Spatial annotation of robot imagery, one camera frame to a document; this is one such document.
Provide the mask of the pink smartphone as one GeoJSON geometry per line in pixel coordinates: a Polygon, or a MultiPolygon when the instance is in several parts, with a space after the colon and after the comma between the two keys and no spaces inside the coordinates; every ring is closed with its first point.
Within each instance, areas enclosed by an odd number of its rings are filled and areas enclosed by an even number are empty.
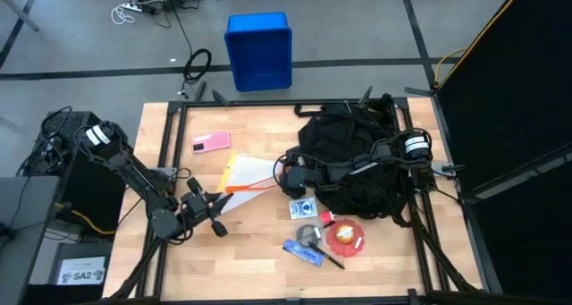
{"type": "Polygon", "coordinates": [[[192,138],[192,151],[197,154],[229,148],[230,146],[231,137],[227,131],[217,131],[192,138]]]}

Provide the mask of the pink item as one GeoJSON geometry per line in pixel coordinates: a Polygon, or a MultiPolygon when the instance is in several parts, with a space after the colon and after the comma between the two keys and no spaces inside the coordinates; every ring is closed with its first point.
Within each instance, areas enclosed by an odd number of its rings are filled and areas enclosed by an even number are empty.
{"type": "Polygon", "coordinates": [[[356,256],[366,244],[365,233],[362,227],[353,220],[343,219],[335,222],[329,227],[326,234],[326,242],[331,250],[338,256],[351,258],[356,256]],[[349,244],[343,244],[336,241],[335,231],[340,225],[352,225],[355,229],[355,239],[349,244]]]}

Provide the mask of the gold patterned round tin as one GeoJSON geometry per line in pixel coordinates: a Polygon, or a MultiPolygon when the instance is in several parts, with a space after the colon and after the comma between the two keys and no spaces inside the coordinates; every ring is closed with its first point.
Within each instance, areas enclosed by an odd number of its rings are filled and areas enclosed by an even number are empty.
{"type": "Polygon", "coordinates": [[[336,241],[349,244],[355,239],[355,229],[352,225],[340,225],[335,231],[336,241]]]}

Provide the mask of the white small item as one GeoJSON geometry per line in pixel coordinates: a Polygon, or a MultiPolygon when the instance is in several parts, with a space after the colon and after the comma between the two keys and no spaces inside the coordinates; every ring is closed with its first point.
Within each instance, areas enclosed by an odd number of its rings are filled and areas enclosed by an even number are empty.
{"type": "Polygon", "coordinates": [[[317,205],[313,197],[294,199],[289,203],[289,209],[293,220],[317,216],[317,205]]]}

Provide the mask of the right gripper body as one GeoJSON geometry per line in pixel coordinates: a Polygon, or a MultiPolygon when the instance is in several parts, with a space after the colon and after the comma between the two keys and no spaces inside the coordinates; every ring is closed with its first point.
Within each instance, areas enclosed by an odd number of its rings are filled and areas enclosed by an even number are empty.
{"type": "Polygon", "coordinates": [[[318,180],[318,170],[306,165],[283,165],[279,175],[282,192],[292,199],[302,198],[307,193],[307,189],[315,190],[318,180]]]}

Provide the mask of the black backpack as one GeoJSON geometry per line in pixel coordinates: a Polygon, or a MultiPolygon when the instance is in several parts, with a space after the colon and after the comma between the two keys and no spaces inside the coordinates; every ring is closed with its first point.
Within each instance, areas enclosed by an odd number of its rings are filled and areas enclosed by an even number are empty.
{"type": "MultiPolygon", "coordinates": [[[[365,152],[375,141],[405,131],[398,126],[394,101],[388,94],[369,102],[326,104],[316,111],[296,106],[294,112],[308,119],[298,132],[296,147],[326,162],[347,161],[365,152]]],[[[402,210],[415,195],[414,177],[407,170],[382,165],[358,174],[338,191],[312,191],[337,215],[365,220],[389,216],[395,224],[408,227],[410,223],[402,210]]]]}

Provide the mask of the black computer tower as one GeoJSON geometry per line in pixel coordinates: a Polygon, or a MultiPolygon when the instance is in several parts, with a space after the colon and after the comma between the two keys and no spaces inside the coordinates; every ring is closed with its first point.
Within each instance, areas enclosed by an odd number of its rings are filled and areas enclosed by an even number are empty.
{"type": "Polygon", "coordinates": [[[121,177],[91,162],[73,141],[77,129],[99,122],[95,114],[87,111],[64,109],[48,113],[22,172],[26,176],[60,177],[59,202],[68,209],[58,217],[94,234],[116,229],[125,190],[121,177]]]}

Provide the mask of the grey table leg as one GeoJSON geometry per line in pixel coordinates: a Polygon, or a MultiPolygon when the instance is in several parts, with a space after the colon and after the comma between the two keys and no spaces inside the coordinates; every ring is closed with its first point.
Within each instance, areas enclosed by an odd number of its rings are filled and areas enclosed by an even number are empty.
{"type": "Polygon", "coordinates": [[[39,26],[13,0],[1,0],[32,30],[39,31],[39,26]]]}

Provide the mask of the mesh pouch with orange zipper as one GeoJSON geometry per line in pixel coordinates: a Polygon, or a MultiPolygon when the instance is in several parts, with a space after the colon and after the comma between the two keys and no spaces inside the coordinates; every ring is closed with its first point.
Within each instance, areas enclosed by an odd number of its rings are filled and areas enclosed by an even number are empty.
{"type": "Polygon", "coordinates": [[[231,198],[224,205],[222,214],[228,213],[278,186],[275,175],[280,175],[278,168],[282,164],[262,158],[233,154],[224,168],[217,191],[231,198]]]}

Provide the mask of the grey desk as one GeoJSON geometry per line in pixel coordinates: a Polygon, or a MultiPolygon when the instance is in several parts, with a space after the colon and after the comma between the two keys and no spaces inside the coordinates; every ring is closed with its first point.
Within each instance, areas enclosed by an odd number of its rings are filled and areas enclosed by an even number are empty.
{"type": "Polygon", "coordinates": [[[20,305],[46,225],[54,213],[57,176],[0,177],[0,305],[20,305]]]}

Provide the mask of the clear bag with grey cable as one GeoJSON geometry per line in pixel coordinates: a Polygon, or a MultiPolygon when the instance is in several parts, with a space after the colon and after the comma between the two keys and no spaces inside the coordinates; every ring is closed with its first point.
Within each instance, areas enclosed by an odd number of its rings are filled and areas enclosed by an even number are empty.
{"type": "Polygon", "coordinates": [[[322,238],[322,231],[316,225],[302,225],[296,231],[296,240],[303,247],[319,245],[322,238]]]}

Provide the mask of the blue snack bar wrapper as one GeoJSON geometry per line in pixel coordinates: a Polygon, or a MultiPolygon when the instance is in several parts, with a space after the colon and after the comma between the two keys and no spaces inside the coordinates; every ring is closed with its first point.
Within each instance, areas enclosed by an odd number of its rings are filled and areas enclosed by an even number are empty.
{"type": "Polygon", "coordinates": [[[297,241],[287,240],[284,242],[283,247],[284,250],[288,251],[290,254],[294,255],[297,258],[305,260],[306,262],[320,267],[323,264],[324,256],[320,253],[316,252],[315,250],[304,247],[297,241]]]}

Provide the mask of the black pen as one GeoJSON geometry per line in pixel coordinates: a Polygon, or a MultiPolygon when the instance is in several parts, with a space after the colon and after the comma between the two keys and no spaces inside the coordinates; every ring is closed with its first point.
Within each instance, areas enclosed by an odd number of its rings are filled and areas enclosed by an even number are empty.
{"type": "Polygon", "coordinates": [[[320,249],[316,244],[309,242],[309,247],[316,251],[317,253],[321,254],[324,258],[326,258],[327,260],[329,260],[330,262],[332,262],[336,267],[345,270],[345,267],[339,262],[337,261],[335,258],[333,258],[332,256],[330,256],[329,254],[327,254],[325,251],[323,251],[322,249],[320,249]]]}

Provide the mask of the black partition with yellow edge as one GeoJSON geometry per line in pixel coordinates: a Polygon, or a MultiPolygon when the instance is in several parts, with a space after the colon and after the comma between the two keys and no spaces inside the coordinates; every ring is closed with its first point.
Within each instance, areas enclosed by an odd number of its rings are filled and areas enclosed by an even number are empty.
{"type": "Polygon", "coordinates": [[[506,0],[436,98],[490,288],[572,305],[572,0],[506,0]]]}

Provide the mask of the blue plastic bin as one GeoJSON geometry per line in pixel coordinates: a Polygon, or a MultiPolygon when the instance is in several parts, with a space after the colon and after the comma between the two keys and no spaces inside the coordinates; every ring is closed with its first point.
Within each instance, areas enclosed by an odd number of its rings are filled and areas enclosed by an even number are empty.
{"type": "Polygon", "coordinates": [[[224,41],[237,91],[291,86],[292,29],[286,13],[231,15],[224,41]]]}

